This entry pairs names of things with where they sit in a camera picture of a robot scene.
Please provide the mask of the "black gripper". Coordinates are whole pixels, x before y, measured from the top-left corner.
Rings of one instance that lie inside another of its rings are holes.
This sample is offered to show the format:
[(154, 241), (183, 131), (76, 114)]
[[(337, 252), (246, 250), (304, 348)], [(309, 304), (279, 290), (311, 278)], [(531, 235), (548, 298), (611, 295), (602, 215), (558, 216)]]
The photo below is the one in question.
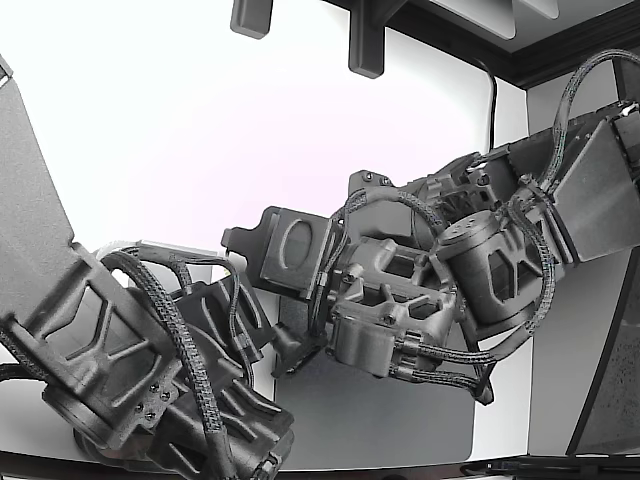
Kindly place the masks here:
[[(329, 232), (328, 218), (279, 209), (275, 214), (260, 279), (309, 300)], [(261, 249), (263, 240), (264, 234), (259, 227), (233, 227), (224, 230), (221, 245), (228, 251), (254, 251)]]

